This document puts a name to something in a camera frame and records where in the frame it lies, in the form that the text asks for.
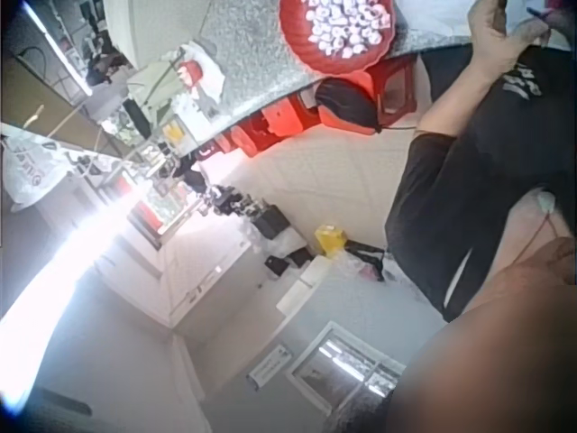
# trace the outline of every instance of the window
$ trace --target window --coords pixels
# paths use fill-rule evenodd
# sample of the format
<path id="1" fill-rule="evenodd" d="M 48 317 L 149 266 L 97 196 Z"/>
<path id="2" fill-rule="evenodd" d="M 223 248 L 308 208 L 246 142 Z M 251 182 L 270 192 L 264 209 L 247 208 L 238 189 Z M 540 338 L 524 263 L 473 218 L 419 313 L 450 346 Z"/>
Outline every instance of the window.
<path id="1" fill-rule="evenodd" d="M 288 369 L 288 379 L 326 415 L 362 388 L 385 397 L 404 365 L 331 322 Z"/>

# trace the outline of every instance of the red plastic stool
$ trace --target red plastic stool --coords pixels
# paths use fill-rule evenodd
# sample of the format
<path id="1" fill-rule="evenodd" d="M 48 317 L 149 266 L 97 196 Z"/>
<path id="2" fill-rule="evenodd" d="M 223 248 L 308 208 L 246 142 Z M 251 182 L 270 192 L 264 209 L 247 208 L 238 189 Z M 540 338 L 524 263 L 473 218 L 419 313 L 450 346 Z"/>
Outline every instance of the red plastic stool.
<path id="1" fill-rule="evenodd" d="M 237 149 L 231 137 L 230 131 L 223 132 L 215 137 L 216 144 L 220 147 L 223 153 L 230 153 Z"/>
<path id="2" fill-rule="evenodd" d="M 415 99 L 415 62 L 417 55 L 398 57 L 396 59 L 383 60 L 367 69 L 371 75 L 374 88 L 375 101 L 380 107 L 380 125 L 387 127 L 397 122 L 401 117 L 417 110 L 417 100 Z M 404 102 L 403 106 L 393 113 L 385 110 L 382 99 L 385 97 L 388 81 L 397 73 L 403 72 L 404 79 Z"/>
<path id="3" fill-rule="evenodd" d="M 387 127 L 397 122 L 404 115 L 414 113 L 417 110 L 414 79 L 414 65 L 416 60 L 416 55 L 382 60 L 365 71 L 354 72 L 342 76 L 342 78 L 363 88 L 373 98 L 373 100 L 378 103 L 378 107 L 380 108 L 380 124 L 381 126 Z M 403 70 L 403 78 L 405 81 L 403 106 L 398 108 L 394 113 L 388 113 L 385 111 L 384 104 L 382 104 L 385 89 L 387 88 L 387 82 L 398 72 Z M 346 122 L 335 116 L 326 107 L 320 106 L 318 111 L 321 122 L 329 127 L 364 135 L 373 135 L 376 132 L 374 129 Z"/>
<path id="4" fill-rule="evenodd" d="M 318 111 L 306 108 L 298 93 L 263 108 L 262 115 L 269 123 L 269 131 L 278 137 L 300 134 L 321 122 Z"/>
<path id="5" fill-rule="evenodd" d="M 268 127 L 269 124 L 264 115 L 258 111 L 233 126 L 231 138 L 237 147 L 243 149 L 248 157 L 253 158 L 282 140 L 277 135 L 271 134 Z"/>

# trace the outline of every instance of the yellow box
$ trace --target yellow box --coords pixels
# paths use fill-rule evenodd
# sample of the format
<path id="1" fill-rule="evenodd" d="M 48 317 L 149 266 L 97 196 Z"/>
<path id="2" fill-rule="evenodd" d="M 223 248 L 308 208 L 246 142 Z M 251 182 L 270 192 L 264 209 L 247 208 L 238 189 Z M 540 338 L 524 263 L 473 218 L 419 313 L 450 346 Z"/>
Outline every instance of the yellow box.
<path id="1" fill-rule="evenodd" d="M 348 240 L 344 230 L 335 226 L 320 226 L 315 231 L 316 240 L 321 244 L 326 256 L 331 259 L 344 249 Z"/>

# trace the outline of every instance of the white tiled floor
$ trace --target white tiled floor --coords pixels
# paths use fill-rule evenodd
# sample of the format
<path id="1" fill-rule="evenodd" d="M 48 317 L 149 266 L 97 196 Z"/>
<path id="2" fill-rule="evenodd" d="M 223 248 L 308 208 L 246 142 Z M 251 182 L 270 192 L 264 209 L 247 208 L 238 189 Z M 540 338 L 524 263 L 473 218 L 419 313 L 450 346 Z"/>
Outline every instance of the white tiled floor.
<path id="1" fill-rule="evenodd" d="M 430 104 L 422 64 L 416 73 L 418 113 L 394 126 L 414 126 Z M 291 137 L 256 158 L 218 155 L 206 169 L 213 173 L 236 167 L 222 183 L 265 198 L 316 246 L 322 224 L 340 226 L 351 239 L 383 245 L 383 222 L 389 212 L 407 159 L 413 131 L 383 131 L 370 137 L 323 125 Z"/>

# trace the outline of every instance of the red plate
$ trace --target red plate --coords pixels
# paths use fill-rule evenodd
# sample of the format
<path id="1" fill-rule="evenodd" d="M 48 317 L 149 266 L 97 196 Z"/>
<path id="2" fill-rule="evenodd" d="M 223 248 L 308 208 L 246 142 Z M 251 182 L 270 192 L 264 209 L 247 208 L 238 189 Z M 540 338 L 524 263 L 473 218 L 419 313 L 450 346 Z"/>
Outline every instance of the red plate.
<path id="1" fill-rule="evenodd" d="M 331 76 L 350 74 L 377 63 L 387 54 L 395 38 L 393 0 L 379 0 L 378 3 L 385 6 L 390 14 L 390 28 L 380 31 L 382 41 L 379 45 L 372 45 L 363 54 L 355 54 L 350 59 L 343 59 L 340 51 L 332 56 L 325 56 L 315 43 L 308 41 L 313 27 L 305 18 L 309 9 L 308 3 L 301 3 L 300 0 L 280 0 L 280 29 L 292 52 L 312 70 Z"/>

